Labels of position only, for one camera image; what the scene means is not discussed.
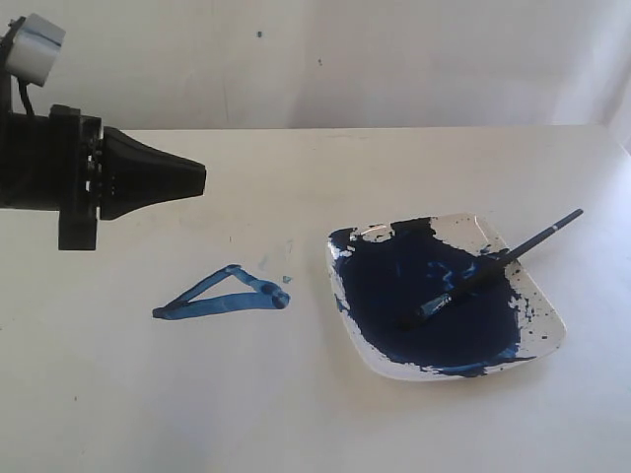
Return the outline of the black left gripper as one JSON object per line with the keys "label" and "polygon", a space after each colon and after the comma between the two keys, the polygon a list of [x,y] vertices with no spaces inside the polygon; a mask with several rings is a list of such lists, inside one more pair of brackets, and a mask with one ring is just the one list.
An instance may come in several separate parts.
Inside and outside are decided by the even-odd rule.
{"label": "black left gripper", "polygon": [[99,199],[101,219],[111,221],[203,194],[203,164],[113,127],[102,141],[102,131],[100,118],[67,105],[53,105],[47,116],[2,114],[1,207],[56,212],[58,248],[94,250]]}

